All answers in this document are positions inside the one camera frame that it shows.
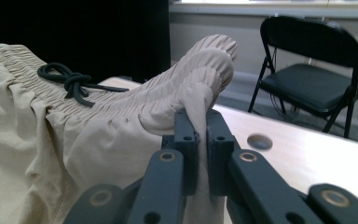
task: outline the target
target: chair backrest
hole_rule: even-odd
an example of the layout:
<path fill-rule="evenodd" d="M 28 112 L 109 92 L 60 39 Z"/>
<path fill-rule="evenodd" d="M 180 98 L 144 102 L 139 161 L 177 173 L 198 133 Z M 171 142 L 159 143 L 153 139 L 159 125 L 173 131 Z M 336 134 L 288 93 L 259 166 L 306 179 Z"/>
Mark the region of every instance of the chair backrest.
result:
<path fill-rule="evenodd" d="M 264 48 L 268 45 L 312 59 L 353 68 L 358 76 L 358 42 L 335 22 L 270 17 L 260 28 Z"/>

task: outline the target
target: chair seat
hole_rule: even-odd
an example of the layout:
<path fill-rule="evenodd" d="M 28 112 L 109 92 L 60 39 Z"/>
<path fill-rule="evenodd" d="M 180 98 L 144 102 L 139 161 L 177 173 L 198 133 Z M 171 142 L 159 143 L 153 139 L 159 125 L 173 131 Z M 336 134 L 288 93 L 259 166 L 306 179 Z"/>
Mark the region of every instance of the chair seat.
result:
<path fill-rule="evenodd" d="M 260 88 L 296 105 L 329 116 L 351 85 L 351 78 L 308 64 L 295 64 L 265 77 Z"/>

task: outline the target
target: white table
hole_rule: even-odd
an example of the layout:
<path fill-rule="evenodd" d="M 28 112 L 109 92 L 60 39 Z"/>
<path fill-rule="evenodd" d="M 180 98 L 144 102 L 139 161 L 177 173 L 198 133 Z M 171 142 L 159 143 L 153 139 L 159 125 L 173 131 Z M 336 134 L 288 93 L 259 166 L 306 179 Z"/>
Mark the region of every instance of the white table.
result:
<path fill-rule="evenodd" d="M 129 89 L 139 86 L 117 77 L 101 84 Z M 357 142 L 221 105 L 213 109 L 222 114 L 241 148 L 261 153 L 291 187 L 308 194 L 311 185 L 329 183 L 358 197 Z M 266 137 L 272 147 L 259 150 L 250 146 L 248 138 L 253 135 Z"/>

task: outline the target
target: black folding chair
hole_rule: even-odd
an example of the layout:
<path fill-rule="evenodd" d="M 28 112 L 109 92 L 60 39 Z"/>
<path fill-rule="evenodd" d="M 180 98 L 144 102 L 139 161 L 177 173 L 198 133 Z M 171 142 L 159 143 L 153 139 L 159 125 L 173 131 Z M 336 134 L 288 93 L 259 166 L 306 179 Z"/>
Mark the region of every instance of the black folding chair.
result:
<path fill-rule="evenodd" d="M 328 133 L 341 109 L 347 107 L 344 137 L 348 138 L 354 103 L 358 100 L 355 38 L 335 22 L 287 16 L 265 19 L 260 34 L 267 55 L 248 112 L 253 111 L 258 90 L 262 89 L 280 99 L 283 113 L 283 102 L 288 102 L 327 119 L 323 132 Z M 306 63 L 295 63 L 277 71 L 273 62 L 277 49 L 351 68 L 351 77 Z M 266 68 L 271 75 L 264 77 Z"/>

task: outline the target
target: drawstring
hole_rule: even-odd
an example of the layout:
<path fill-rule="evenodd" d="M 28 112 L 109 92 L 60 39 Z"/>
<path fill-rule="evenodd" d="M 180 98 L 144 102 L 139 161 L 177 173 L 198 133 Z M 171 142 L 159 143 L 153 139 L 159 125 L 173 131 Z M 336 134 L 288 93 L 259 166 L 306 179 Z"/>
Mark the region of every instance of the drawstring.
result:
<path fill-rule="evenodd" d="M 53 69 L 61 73 L 62 76 L 50 74 L 49 72 Z M 40 77 L 45 78 L 47 80 L 63 83 L 63 87 L 65 88 L 66 91 L 68 91 L 65 98 L 75 97 L 75 99 L 80 104 L 89 107 L 93 107 L 95 103 L 86 101 L 83 98 L 81 98 L 80 95 L 82 95 L 83 97 L 89 96 L 87 90 L 82 87 L 88 87 L 88 88 L 99 89 L 104 91 L 118 91 L 118 92 L 129 90 L 124 88 L 107 87 L 107 86 L 87 83 L 88 81 L 91 80 L 91 76 L 83 75 L 81 73 L 74 73 L 68 67 L 66 67 L 61 63 L 48 63 L 42 65 L 39 67 L 39 69 L 37 69 L 37 74 Z"/>

